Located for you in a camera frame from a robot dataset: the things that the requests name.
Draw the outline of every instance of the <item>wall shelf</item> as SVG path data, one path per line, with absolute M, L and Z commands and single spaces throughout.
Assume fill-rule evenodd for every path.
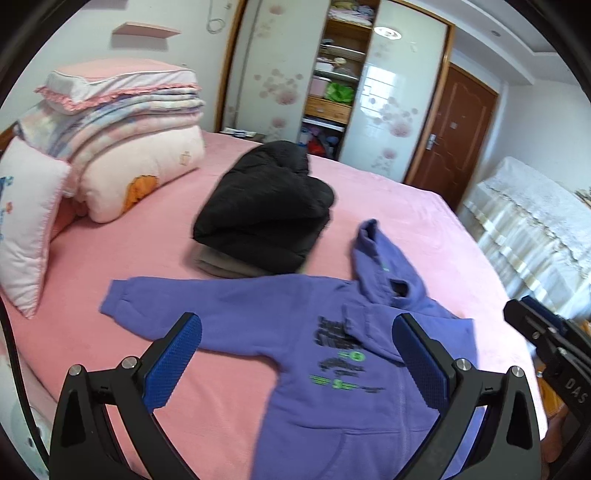
M 319 77 L 325 77 L 325 78 L 328 78 L 331 80 L 338 80 L 340 82 L 359 83 L 358 77 L 353 77 L 351 75 L 345 75 L 344 73 L 325 72 L 324 70 L 314 70 L 314 75 L 318 75 Z
M 113 30 L 113 35 L 138 35 L 141 37 L 168 38 L 182 33 L 174 28 L 147 23 L 125 22 Z
M 347 22 L 346 20 L 339 20 L 338 18 L 329 18 L 329 22 L 336 22 L 336 23 L 340 23 L 340 24 L 344 24 L 347 25 L 348 27 L 354 28 L 354 29 L 363 29 L 363 30 L 373 30 L 373 27 L 369 27 L 367 25 L 361 25 L 358 23 L 353 23 L 353 22 Z
M 348 38 L 348 39 L 357 40 L 358 42 L 361 42 L 362 44 L 357 47 L 354 47 L 354 48 L 366 50 L 366 48 L 364 48 L 364 46 L 369 44 L 369 40 L 371 38 L 373 31 L 374 30 L 372 27 L 366 27 L 364 25 L 358 25 L 355 23 L 349 23 L 349 22 L 344 22 L 342 20 L 337 20 L 335 18 L 329 18 L 328 21 L 326 22 L 326 29 L 324 31 L 324 37 L 325 38 L 340 37 L 340 38 Z
M 337 132 L 344 132 L 345 131 L 345 127 L 343 127 L 342 125 L 339 125 L 335 122 L 331 122 L 330 120 L 323 120 L 320 118 L 305 116 L 302 121 L 305 124 L 318 125 L 319 127 L 330 128 L 331 130 L 336 130 Z
M 350 48 L 338 47 L 336 45 L 323 45 L 320 47 L 320 52 L 326 55 L 333 55 L 335 57 L 343 57 L 344 59 L 348 60 L 365 60 L 365 53 L 362 51 L 351 50 Z

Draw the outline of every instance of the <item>cable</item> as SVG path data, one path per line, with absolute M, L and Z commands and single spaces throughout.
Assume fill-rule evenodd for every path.
M 226 20 L 222 18 L 212 18 L 213 2 L 214 0 L 209 0 L 209 15 L 207 16 L 206 28 L 207 31 L 211 33 L 211 35 L 217 35 L 218 33 L 221 33 L 224 28 L 226 28 Z M 228 3 L 224 8 L 226 9 L 226 18 L 228 18 L 228 12 L 232 8 L 232 4 Z
M 27 398 L 27 391 L 25 390 L 25 384 L 22 380 L 21 366 L 18 361 L 17 344 L 14 340 L 14 334 L 10 325 L 10 318 L 8 317 L 8 312 L 6 311 L 6 307 L 4 306 L 4 301 L 2 298 L 0 298 L 0 324 L 2 325 L 2 330 L 4 331 L 6 349 L 8 350 L 8 359 L 10 361 L 10 368 L 12 369 L 12 376 L 14 378 L 14 386 L 17 389 L 18 401 L 21 404 L 22 414 L 25 417 L 27 427 L 31 433 L 33 443 L 35 444 L 35 447 L 37 447 L 39 456 L 41 456 L 41 460 L 43 460 L 45 466 L 49 468 L 49 454 L 47 453 L 47 449 L 45 448 L 43 440 L 41 439 L 41 434 L 39 433 L 39 429 L 35 423 L 35 418 L 33 417 L 33 413 L 31 411 L 31 405 L 29 403 L 29 399 Z

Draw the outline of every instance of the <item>white pillow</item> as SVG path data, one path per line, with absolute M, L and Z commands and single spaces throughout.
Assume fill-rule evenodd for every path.
M 0 286 L 22 314 L 37 311 L 51 229 L 70 166 L 16 137 L 0 159 Z
M 198 125 L 131 138 L 91 162 L 76 199 L 86 202 L 95 222 L 111 222 L 157 188 L 197 168 L 204 156 Z

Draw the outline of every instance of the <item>folded blanket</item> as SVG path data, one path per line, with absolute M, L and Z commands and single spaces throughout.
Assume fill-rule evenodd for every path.
M 18 130 L 30 146 L 59 160 L 70 161 L 85 142 L 124 119 L 149 113 L 194 113 L 204 105 L 197 93 L 197 89 L 187 87 L 124 96 L 76 115 L 64 115 L 42 101 L 18 121 Z
M 138 135 L 196 125 L 202 115 L 203 113 L 198 108 L 175 115 L 138 115 L 126 118 L 101 130 L 82 148 L 79 148 L 70 159 L 72 169 L 64 185 L 64 196 L 73 197 L 76 195 L 86 167 L 107 148 Z

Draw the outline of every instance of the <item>wardrobe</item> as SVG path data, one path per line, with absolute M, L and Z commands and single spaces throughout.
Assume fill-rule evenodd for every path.
M 403 1 L 359 4 L 374 10 L 371 26 L 329 18 L 330 0 L 249 0 L 223 126 L 265 142 L 314 140 L 311 153 L 403 181 L 424 149 L 453 26 Z M 352 89 L 349 104 L 319 83 Z

